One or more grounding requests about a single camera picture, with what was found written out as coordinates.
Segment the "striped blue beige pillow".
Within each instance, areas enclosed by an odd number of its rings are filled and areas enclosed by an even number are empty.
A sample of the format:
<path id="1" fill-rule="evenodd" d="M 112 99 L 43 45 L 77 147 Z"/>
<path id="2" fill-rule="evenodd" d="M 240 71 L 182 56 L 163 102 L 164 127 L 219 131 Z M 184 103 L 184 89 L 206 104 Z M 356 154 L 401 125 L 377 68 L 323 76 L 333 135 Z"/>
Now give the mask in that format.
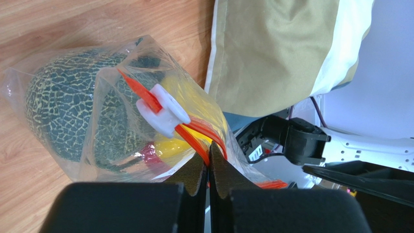
<path id="1" fill-rule="evenodd" d="M 372 0 L 217 0 L 205 91 L 263 117 L 352 81 Z"/>

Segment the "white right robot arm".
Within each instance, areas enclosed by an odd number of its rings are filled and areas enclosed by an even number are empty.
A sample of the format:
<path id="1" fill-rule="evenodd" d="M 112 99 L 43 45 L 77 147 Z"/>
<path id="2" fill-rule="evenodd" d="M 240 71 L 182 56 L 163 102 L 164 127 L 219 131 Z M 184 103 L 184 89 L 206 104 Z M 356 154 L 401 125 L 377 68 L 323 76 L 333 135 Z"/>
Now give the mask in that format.
<path id="1" fill-rule="evenodd" d="M 245 152 L 263 139 L 314 177 L 356 192 L 275 189 Z M 209 172 L 214 233 L 411 233 L 414 140 L 378 139 L 267 116 L 230 133 L 227 159 L 213 153 Z"/>

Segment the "green netted fake melon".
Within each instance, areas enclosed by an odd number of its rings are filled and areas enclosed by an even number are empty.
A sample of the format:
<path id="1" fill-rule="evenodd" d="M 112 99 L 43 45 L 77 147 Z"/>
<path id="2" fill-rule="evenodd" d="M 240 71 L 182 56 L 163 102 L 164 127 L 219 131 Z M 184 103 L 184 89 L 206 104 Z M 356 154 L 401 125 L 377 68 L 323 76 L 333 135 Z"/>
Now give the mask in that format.
<path id="1" fill-rule="evenodd" d="M 41 143 L 58 157 L 79 162 L 92 115 L 96 75 L 126 58 L 125 53 L 106 49 L 72 50 L 39 68 L 25 93 L 25 115 Z M 127 157 L 146 145 L 139 132 L 154 135 L 154 130 L 136 109 L 128 110 L 127 105 L 137 100 L 125 80 L 117 81 L 106 94 L 95 134 L 99 168 L 122 172 L 141 162 L 140 156 L 131 161 Z"/>

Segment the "clear zip top bag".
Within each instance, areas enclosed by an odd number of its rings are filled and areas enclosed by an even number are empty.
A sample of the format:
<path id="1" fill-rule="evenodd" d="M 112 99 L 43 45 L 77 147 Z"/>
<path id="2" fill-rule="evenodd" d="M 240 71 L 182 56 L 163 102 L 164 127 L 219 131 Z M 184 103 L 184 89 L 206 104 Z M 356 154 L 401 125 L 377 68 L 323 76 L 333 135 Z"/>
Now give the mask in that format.
<path id="1" fill-rule="evenodd" d="M 81 160 L 72 162 L 58 157 L 49 145 L 41 143 L 33 133 L 25 115 L 25 93 L 35 72 L 46 65 L 49 60 L 72 50 L 88 49 L 106 49 L 111 53 L 125 53 L 127 58 L 115 67 L 104 67 L 98 71 L 93 93 L 92 115 L 84 140 Z M 162 46 L 152 37 L 146 35 L 126 42 L 34 54 L 5 70 L 0 91 L 14 112 L 71 180 L 77 182 L 160 183 L 172 176 L 195 155 L 199 155 L 204 164 L 208 165 L 209 148 L 213 143 L 218 145 L 223 157 L 227 159 L 228 136 L 230 133 L 233 134 L 227 122 L 228 133 L 224 143 L 209 124 L 190 117 L 175 98 L 160 84 L 167 76 L 184 79 L 192 78 Z M 154 142 L 161 136 L 172 139 L 177 134 L 192 147 L 194 152 L 184 156 L 174 163 L 169 171 L 159 175 L 152 173 L 143 160 L 122 172 L 99 168 L 94 157 L 94 146 L 100 110 L 106 94 L 110 89 L 115 88 L 119 80 L 125 80 L 129 88 L 138 97 L 135 104 L 127 105 L 128 110 L 136 109 L 139 115 L 154 130 L 154 135 L 150 135 L 145 131 L 139 132 L 139 136 L 146 142 L 146 145 L 149 143 L 154 145 Z M 287 183 L 279 179 L 266 177 L 272 182 L 271 186 L 275 189 L 287 187 Z"/>

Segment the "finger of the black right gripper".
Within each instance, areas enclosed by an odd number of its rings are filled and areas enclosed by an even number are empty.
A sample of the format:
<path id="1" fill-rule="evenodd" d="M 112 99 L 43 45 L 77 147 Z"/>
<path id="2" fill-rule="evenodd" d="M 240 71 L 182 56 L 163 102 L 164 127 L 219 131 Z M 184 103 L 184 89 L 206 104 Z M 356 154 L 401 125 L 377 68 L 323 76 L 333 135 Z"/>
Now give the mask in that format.
<path id="1" fill-rule="evenodd" d="M 357 191 L 414 206 L 414 174 L 409 171 L 362 161 L 328 167 L 304 165 L 302 170 Z"/>

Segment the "red fake apple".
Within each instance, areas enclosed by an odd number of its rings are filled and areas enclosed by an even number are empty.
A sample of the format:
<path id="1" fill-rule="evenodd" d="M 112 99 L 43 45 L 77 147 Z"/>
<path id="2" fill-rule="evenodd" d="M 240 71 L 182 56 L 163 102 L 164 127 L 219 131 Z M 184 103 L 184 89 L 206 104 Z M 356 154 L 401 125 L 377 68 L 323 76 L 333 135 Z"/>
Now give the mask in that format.
<path id="1" fill-rule="evenodd" d="M 171 166 L 163 162 L 156 154 L 155 146 L 152 143 L 145 145 L 140 151 L 141 158 L 148 169 L 154 174 L 161 174 L 170 170 Z"/>

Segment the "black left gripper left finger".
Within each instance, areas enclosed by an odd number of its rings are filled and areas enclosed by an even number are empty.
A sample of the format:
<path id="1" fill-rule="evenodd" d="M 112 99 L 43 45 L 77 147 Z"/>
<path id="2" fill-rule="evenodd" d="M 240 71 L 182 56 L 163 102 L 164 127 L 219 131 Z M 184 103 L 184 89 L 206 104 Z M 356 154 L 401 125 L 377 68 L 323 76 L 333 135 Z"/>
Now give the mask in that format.
<path id="1" fill-rule="evenodd" d="M 55 199 L 42 233 L 201 233 L 206 165 L 193 156 L 161 183 L 72 183 Z"/>

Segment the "yellow fake pear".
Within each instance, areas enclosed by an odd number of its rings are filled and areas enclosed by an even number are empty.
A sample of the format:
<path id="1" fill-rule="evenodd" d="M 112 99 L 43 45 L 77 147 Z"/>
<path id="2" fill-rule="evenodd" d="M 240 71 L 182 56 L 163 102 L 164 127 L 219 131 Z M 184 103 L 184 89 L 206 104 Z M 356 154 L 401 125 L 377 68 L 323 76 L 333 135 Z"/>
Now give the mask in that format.
<path id="1" fill-rule="evenodd" d="M 228 126 L 226 119 L 215 100 L 209 96 L 192 78 L 167 76 L 160 83 L 167 92 L 193 118 L 202 120 L 214 129 L 217 136 L 226 142 Z M 163 136 L 154 142 L 155 154 L 162 162 L 172 166 L 184 156 L 194 152 L 192 147 L 179 135 L 167 139 Z"/>

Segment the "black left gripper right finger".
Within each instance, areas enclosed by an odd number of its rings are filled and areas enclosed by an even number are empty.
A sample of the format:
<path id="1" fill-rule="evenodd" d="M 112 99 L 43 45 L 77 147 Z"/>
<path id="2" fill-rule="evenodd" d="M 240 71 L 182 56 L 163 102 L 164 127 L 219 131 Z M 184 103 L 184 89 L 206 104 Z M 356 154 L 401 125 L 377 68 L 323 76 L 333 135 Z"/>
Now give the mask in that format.
<path id="1" fill-rule="evenodd" d="M 368 233 L 358 202 L 344 191 L 262 189 L 244 177 L 213 143 L 209 151 L 214 233 Z"/>

